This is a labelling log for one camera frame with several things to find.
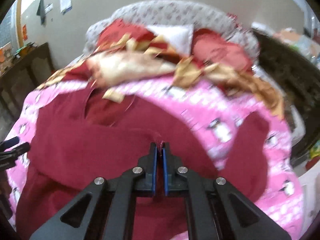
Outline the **dark wooden desk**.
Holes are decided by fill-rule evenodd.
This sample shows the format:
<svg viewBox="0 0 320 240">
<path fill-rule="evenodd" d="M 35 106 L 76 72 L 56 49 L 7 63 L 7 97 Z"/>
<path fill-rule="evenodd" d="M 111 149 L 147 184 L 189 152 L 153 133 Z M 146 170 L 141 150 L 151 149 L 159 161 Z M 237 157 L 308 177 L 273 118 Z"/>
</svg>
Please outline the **dark wooden desk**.
<svg viewBox="0 0 320 240">
<path fill-rule="evenodd" d="M 14 60 L 1 74 L 1 138 L 9 133 L 22 111 L 26 95 L 55 71 L 49 43 L 36 46 Z"/>
</svg>

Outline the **right red pillow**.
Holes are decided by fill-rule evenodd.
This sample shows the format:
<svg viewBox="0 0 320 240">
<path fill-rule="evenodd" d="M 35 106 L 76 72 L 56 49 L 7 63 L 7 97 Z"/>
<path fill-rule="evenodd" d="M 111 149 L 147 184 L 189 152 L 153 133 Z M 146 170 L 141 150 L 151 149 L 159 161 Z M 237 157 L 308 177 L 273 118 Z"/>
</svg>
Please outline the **right red pillow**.
<svg viewBox="0 0 320 240">
<path fill-rule="evenodd" d="M 206 28 L 194 31 L 191 54 L 203 63 L 221 63 L 244 72 L 250 72 L 253 65 L 242 46 Z"/>
</svg>

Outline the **white wall switch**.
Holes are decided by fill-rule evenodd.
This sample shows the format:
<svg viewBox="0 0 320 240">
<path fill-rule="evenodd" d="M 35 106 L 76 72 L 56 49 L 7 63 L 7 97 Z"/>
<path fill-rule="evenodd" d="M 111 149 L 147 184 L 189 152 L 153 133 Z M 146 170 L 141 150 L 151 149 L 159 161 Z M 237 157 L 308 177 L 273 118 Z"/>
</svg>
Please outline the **white wall switch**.
<svg viewBox="0 0 320 240">
<path fill-rule="evenodd" d="M 46 8 L 44 10 L 45 14 L 47 14 L 50 11 L 52 11 L 52 9 L 53 9 L 53 4 L 50 3 L 49 5 L 46 6 Z"/>
</svg>

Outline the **red wall sticker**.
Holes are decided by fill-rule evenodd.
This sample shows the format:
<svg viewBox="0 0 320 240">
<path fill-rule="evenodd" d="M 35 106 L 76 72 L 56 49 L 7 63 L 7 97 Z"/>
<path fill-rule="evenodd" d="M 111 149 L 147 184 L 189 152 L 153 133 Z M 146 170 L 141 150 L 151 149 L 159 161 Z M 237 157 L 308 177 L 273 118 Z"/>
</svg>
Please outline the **red wall sticker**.
<svg viewBox="0 0 320 240">
<path fill-rule="evenodd" d="M 27 34 L 27 26 L 24 25 L 22 27 L 22 36 L 23 36 L 23 40 L 26 41 L 28 39 L 28 34 Z"/>
</svg>

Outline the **left red pillow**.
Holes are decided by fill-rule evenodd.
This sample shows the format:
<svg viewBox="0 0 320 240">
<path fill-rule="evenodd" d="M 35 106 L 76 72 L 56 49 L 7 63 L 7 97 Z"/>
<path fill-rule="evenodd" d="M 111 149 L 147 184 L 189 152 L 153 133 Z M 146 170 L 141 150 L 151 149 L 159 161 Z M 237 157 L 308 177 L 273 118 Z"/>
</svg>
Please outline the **left red pillow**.
<svg viewBox="0 0 320 240">
<path fill-rule="evenodd" d="M 117 45 L 133 45 L 136 48 L 140 43 L 150 43 L 155 38 L 153 32 L 144 25 L 125 22 L 123 19 L 116 19 L 108 25 L 99 35 L 97 48 L 107 45 L 107 48 Z"/>
</svg>

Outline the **red yellow patterned blanket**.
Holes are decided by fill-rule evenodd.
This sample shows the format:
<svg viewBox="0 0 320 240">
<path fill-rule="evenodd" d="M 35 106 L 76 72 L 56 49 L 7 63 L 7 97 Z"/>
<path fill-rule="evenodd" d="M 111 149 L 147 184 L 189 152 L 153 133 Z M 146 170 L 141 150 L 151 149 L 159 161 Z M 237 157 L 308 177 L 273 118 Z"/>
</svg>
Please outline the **red yellow patterned blanket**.
<svg viewBox="0 0 320 240">
<path fill-rule="evenodd" d="M 138 42 L 126 33 L 118 42 L 103 42 L 76 64 L 56 71 L 38 89 L 72 79 L 92 81 L 110 89 L 121 83 L 173 75 L 172 86 L 189 89 L 202 78 L 226 89 L 228 96 L 251 93 L 272 115 L 284 118 L 284 99 L 268 82 L 243 70 L 217 63 L 202 63 L 179 54 L 163 37 Z"/>
</svg>

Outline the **grey floral headboard cushion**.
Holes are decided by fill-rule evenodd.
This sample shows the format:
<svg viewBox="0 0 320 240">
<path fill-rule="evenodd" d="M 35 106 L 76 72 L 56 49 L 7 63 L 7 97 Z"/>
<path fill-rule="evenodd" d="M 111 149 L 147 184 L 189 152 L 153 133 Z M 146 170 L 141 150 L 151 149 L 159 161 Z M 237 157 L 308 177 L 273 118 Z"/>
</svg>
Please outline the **grey floral headboard cushion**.
<svg viewBox="0 0 320 240">
<path fill-rule="evenodd" d="M 185 0 L 147 0 L 119 8 L 110 17 L 88 28 L 83 49 L 85 55 L 95 50 L 100 33 L 118 18 L 143 25 L 192 24 L 196 30 L 207 28 L 225 40 L 242 46 L 253 61 L 259 57 L 258 39 L 252 31 L 243 28 L 234 16 L 207 4 Z"/>
</svg>

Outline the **pink penguin quilt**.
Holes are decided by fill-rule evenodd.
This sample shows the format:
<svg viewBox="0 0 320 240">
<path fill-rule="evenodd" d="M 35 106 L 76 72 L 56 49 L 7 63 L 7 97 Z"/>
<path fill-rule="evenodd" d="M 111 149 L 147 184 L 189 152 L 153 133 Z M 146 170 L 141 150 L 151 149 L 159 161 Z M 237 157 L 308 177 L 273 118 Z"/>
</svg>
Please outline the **pink penguin quilt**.
<svg viewBox="0 0 320 240">
<path fill-rule="evenodd" d="M 251 113 L 258 113 L 269 125 L 263 145 L 267 161 L 267 184 L 262 196 L 254 203 L 286 230 L 292 239 L 298 239 L 303 224 L 303 193 L 290 166 L 291 134 L 287 123 L 273 116 L 250 95 L 228 99 L 206 81 L 184 92 L 170 87 L 170 81 L 169 77 L 162 77 L 131 82 L 118 86 L 117 91 L 125 97 L 135 95 L 143 98 L 184 122 L 200 141 L 218 171 L 225 167 L 239 127 Z M 18 136 L 21 142 L 31 144 L 39 110 L 60 94 L 88 86 L 95 88 L 86 81 L 73 80 L 29 93 L 9 137 Z M 27 181 L 29 164 L 27 153 L 18 159 L 16 167 L 8 171 L 12 188 L 10 204 L 13 209 L 10 222 L 15 228 L 17 204 Z"/>
</svg>

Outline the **red pillow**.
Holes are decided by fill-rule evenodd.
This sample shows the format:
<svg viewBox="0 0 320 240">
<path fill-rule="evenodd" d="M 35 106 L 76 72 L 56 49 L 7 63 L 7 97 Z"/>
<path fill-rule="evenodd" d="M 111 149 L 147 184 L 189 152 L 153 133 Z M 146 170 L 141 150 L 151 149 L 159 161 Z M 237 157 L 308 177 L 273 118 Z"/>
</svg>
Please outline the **red pillow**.
<svg viewBox="0 0 320 240">
<path fill-rule="evenodd" d="M 144 25 L 125 22 L 123 19 L 116 19 L 108 25 L 99 35 L 97 48 L 107 45 L 107 48 L 117 45 L 133 45 L 136 48 L 140 43 L 150 43 L 155 38 L 153 32 Z"/>
<path fill-rule="evenodd" d="M 244 72 L 250 72 L 253 65 L 242 46 L 206 28 L 194 31 L 191 54 L 203 63 L 221 63 Z"/>
</svg>

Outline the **white pillow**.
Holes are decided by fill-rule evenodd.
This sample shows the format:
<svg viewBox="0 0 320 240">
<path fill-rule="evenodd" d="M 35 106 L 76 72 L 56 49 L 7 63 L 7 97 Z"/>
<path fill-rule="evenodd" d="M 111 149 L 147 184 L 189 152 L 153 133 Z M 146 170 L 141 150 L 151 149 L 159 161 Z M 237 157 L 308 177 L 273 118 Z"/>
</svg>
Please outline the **white pillow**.
<svg viewBox="0 0 320 240">
<path fill-rule="evenodd" d="M 186 25 L 147 25 L 146 28 L 157 36 L 163 36 L 178 53 L 190 55 L 194 26 Z"/>
</svg>

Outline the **dark red sweater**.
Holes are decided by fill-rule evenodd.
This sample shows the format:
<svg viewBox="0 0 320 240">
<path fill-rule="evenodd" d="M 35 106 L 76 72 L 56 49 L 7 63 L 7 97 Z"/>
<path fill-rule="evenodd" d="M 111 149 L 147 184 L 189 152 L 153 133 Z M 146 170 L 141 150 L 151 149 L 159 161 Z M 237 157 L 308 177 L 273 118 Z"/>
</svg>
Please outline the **dark red sweater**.
<svg viewBox="0 0 320 240">
<path fill-rule="evenodd" d="M 29 239 L 95 178 L 116 178 L 134 167 L 153 142 L 167 142 L 188 168 L 206 178 L 222 176 L 256 202 L 267 184 L 268 131 L 268 122 L 251 113 L 218 171 L 184 122 L 143 98 L 129 95 L 115 103 L 92 86 L 60 94 L 39 110 L 17 204 L 17 233 Z"/>
</svg>

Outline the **hanging dark cloth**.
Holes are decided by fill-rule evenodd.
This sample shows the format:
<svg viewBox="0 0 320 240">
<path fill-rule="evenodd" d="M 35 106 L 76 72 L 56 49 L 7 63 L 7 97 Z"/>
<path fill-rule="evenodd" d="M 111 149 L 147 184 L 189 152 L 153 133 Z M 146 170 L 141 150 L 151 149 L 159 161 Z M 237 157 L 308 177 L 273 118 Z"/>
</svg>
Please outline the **hanging dark cloth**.
<svg viewBox="0 0 320 240">
<path fill-rule="evenodd" d="M 41 25 L 45 25 L 46 12 L 45 12 L 44 0 L 40 0 L 36 15 L 40 17 Z"/>
</svg>

